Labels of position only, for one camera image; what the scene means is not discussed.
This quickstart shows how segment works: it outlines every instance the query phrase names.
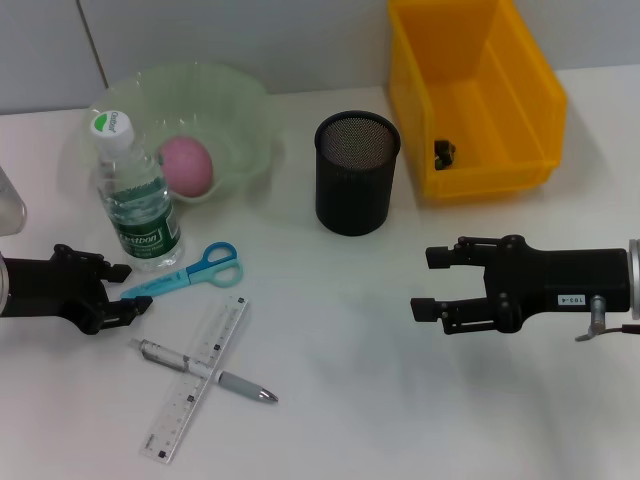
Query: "water bottle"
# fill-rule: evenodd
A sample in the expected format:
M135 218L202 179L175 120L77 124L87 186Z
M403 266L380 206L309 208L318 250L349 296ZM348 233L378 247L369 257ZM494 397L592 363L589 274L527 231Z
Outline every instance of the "water bottle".
M173 265L183 251L180 227L155 156L135 142L122 112L101 113L90 128L100 152L100 198L129 263L147 272Z

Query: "transparent ruler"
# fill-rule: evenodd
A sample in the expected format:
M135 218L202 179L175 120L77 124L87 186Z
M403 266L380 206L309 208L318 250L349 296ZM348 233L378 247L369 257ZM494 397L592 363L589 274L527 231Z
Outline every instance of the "transparent ruler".
M206 363L215 372L229 339L247 309L247 303L244 297L229 297L197 340L191 358ZM165 465L173 460L209 380L211 376L199 378L189 372L180 375L169 400L145 437L140 449L143 455Z

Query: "wall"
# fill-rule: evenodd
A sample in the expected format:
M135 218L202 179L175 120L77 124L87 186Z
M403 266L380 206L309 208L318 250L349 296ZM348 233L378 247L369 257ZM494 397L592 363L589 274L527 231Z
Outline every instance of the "wall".
M386 0L83 0L110 83L181 60L223 61L272 92L379 85Z
M0 113L81 107L103 89L74 0L0 0Z
M514 1L556 69L640 63L637 0ZM79 2L109 82L192 59L273 92L387 78L386 0ZM74 0L0 0L0 113L85 106L102 88Z

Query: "pen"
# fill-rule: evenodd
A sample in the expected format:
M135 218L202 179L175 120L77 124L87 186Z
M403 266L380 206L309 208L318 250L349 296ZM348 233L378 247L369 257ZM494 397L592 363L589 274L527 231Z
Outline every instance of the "pen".
M276 403L278 401L278 397L260 385L256 385L237 375L222 370L214 372L207 364L169 350L157 343L150 342L149 340L131 339L129 344L139 350L145 360L149 360L150 362L164 365L179 372L189 372L201 378L210 378L213 376L213 379L222 388L244 395L253 400L266 403Z

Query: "yellow storage box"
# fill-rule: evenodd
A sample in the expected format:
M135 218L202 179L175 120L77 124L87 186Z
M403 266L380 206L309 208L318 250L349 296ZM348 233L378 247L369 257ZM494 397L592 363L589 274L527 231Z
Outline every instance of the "yellow storage box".
M391 102L424 194L455 200L544 183L567 98L511 0L390 0ZM435 168L434 142L456 147Z

